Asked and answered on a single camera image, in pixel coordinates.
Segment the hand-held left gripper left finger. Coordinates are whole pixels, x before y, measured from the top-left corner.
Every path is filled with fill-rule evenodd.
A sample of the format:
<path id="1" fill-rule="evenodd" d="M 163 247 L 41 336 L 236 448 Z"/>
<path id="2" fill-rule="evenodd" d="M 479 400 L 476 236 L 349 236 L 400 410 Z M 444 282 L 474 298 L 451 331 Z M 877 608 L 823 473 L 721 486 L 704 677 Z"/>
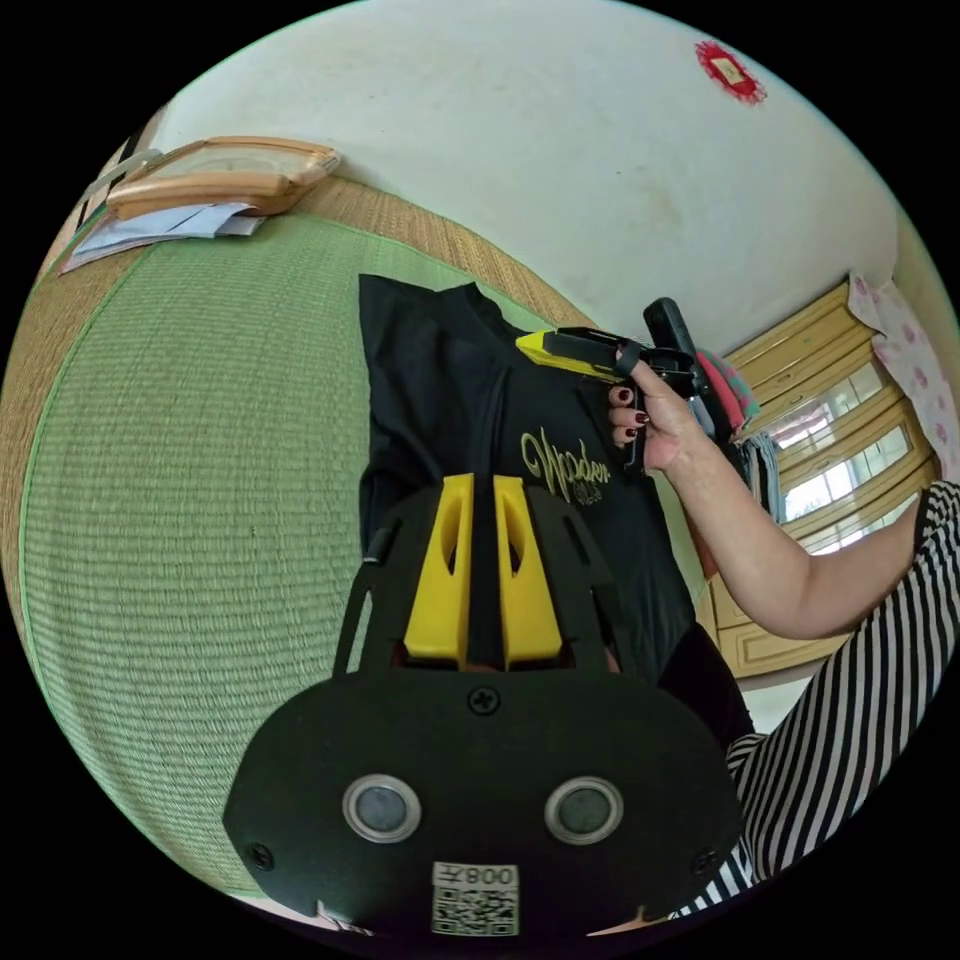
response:
<path id="1" fill-rule="evenodd" d="M 404 647 L 418 662 L 466 663 L 470 607 L 474 476 L 443 480 L 433 508 Z"/>

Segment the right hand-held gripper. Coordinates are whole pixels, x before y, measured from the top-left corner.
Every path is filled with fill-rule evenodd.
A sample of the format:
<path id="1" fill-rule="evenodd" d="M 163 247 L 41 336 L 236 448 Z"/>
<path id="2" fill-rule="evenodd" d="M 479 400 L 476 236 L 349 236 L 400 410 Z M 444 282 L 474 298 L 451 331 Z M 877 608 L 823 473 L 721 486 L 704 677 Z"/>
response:
<path id="1" fill-rule="evenodd" d="M 709 437 L 691 409 L 699 393 L 694 352 L 586 327 L 528 333 L 515 345 L 538 366 L 607 389 L 610 432 L 629 470 L 670 474 L 706 448 Z"/>

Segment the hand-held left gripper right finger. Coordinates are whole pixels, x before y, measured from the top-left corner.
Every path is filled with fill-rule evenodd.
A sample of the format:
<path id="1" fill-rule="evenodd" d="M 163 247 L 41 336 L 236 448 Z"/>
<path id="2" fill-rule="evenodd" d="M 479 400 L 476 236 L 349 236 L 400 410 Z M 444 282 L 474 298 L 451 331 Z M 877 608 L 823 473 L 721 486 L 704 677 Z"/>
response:
<path id="1" fill-rule="evenodd" d="M 493 502 L 503 658 L 514 671 L 556 659 L 561 634 L 522 480 L 495 476 Z"/>

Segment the person's right hand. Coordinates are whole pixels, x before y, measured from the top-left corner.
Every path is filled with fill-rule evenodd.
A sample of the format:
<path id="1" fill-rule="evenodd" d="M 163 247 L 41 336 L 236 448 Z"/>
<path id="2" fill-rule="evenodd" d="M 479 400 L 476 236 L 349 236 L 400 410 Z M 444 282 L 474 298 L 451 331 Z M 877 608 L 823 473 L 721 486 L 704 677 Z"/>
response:
<path id="1" fill-rule="evenodd" d="M 616 446 L 644 443 L 643 465 L 673 479 L 697 465 L 712 444 L 688 404 L 643 361 L 630 373 L 630 384 L 610 390 L 609 422 Z"/>

